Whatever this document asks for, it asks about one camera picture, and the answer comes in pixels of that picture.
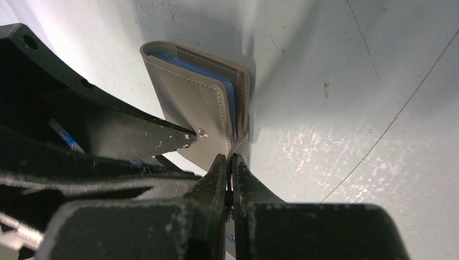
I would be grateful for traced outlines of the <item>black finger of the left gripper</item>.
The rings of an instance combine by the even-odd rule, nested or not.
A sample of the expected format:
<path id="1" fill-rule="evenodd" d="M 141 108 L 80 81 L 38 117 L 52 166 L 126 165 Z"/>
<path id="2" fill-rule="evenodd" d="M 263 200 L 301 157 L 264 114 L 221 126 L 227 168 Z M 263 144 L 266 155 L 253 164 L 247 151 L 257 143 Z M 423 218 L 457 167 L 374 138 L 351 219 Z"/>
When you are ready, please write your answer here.
<path id="1" fill-rule="evenodd" d="M 196 134 L 108 94 L 22 23 L 1 26 L 1 124 L 57 142 L 56 121 L 86 154 L 134 160 L 188 148 Z"/>

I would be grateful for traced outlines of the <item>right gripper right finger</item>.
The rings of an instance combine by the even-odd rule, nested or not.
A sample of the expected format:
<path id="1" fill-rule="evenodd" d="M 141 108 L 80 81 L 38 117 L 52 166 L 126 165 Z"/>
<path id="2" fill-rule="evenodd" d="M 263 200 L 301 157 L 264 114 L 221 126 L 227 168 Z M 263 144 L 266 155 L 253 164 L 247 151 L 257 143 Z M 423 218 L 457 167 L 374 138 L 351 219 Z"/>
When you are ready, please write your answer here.
<path id="1" fill-rule="evenodd" d="M 231 157 L 237 259 L 408 259 L 395 222 L 380 206 L 288 203 Z"/>

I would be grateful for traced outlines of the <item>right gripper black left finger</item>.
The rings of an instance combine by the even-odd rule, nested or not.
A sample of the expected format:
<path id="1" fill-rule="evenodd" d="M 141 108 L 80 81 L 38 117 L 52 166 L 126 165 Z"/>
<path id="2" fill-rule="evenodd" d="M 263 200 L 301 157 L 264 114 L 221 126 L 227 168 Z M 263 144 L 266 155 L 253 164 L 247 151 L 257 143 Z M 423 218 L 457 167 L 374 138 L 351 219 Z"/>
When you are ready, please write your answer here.
<path id="1" fill-rule="evenodd" d="M 52 217 L 37 259 L 224 259 L 227 160 L 181 198 L 80 200 Z"/>

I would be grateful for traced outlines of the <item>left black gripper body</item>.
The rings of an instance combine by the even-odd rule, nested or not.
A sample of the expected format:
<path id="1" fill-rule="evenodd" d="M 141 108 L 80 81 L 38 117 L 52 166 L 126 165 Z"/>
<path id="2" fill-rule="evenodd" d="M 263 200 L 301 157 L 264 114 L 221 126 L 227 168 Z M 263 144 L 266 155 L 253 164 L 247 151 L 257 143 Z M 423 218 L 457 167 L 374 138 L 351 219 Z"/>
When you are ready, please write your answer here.
<path id="1" fill-rule="evenodd" d="M 40 233 L 68 202 L 174 198 L 199 178 L 176 167 L 86 155 L 1 127 L 1 213 Z"/>

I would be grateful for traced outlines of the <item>silver metal card holder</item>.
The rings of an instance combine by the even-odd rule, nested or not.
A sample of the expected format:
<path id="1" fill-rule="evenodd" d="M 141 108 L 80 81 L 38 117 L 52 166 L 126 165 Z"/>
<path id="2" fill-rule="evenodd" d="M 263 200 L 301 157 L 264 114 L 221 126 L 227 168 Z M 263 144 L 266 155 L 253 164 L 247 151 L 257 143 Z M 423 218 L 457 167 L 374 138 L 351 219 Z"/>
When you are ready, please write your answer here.
<path id="1" fill-rule="evenodd" d="M 248 70 L 171 41 L 145 43 L 140 54 L 165 119 L 196 134 L 179 154 L 203 170 L 217 154 L 238 153 L 249 161 Z"/>

